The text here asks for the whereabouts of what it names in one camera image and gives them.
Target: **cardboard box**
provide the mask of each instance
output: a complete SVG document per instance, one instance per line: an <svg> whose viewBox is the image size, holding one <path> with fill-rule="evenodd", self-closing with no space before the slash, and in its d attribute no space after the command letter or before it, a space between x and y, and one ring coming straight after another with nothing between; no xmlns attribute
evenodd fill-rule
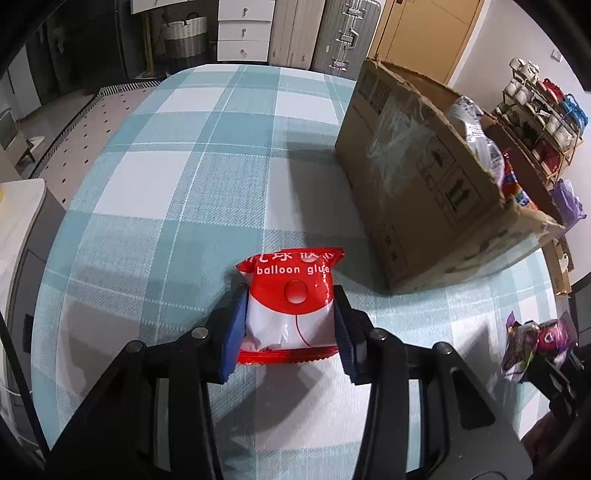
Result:
<svg viewBox="0 0 591 480"><path fill-rule="evenodd" d="M343 119L336 152L395 291L495 273L562 230L524 155L514 169L528 172L540 210L505 200L444 116L458 97L419 73L366 60ZM519 148L492 119L483 126Z"/></svg>

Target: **colorful packaging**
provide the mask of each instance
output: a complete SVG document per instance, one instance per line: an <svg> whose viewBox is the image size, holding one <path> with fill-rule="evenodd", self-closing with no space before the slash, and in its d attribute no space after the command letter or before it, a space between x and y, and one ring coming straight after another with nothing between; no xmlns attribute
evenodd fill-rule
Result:
<svg viewBox="0 0 591 480"><path fill-rule="evenodd" d="M239 363L308 361L337 352L331 270L341 258L341 248L292 248L236 266L250 286Z"/></svg>
<svg viewBox="0 0 591 480"><path fill-rule="evenodd" d="M511 312L506 326L507 346L501 371L515 383L521 381L534 355L544 355L560 368L577 343L577 330L568 312L541 325L533 321L522 325Z"/></svg>
<svg viewBox="0 0 591 480"><path fill-rule="evenodd" d="M568 353L577 343L577 329L570 313L564 312L558 320L540 325L538 353L554 361L556 368L562 367Z"/></svg>
<svg viewBox="0 0 591 480"><path fill-rule="evenodd" d="M507 346L501 363L503 376L519 383L530 365L538 346L540 327L536 322L522 325L515 320L513 312L507 318Z"/></svg>

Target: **red package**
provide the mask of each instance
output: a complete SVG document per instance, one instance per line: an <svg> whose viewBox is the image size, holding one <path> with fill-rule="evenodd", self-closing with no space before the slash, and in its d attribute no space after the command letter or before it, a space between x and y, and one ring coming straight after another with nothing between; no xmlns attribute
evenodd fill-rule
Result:
<svg viewBox="0 0 591 480"><path fill-rule="evenodd" d="M337 352L331 269L342 248L291 248L236 268L250 285L239 363L289 363Z"/></svg>

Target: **plaid tablecloth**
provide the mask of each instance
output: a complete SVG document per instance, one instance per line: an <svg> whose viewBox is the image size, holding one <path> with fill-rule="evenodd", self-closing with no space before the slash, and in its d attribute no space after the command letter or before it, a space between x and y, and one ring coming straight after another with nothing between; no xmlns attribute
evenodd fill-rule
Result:
<svg viewBox="0 0 591 480"><path fill-rule="evenodd" d="M33 397L50 445L128 341L175 339L230 288L237 262L286 247L343 247L335 281L353 306L407 343L454 344L521 434L547 411L533 387L494 381L507 315L556 316L541 251L471 283L388 294L333 151L353 87L302 70L207 65L168 78L125 120L66 213L37 302ZM226 475L350 478L368 395L338 356L239 367L210 389Z"/></svg>

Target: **wicker basket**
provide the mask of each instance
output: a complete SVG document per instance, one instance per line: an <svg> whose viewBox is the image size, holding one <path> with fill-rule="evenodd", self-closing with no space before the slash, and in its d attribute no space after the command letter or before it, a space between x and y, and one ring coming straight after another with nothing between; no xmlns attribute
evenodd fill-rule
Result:
<svg viewBox="0 0 591 480"><path fill-rule="evenodd" d="M207 52L207 17L163 24L169 59L186 59Z"/></svg>

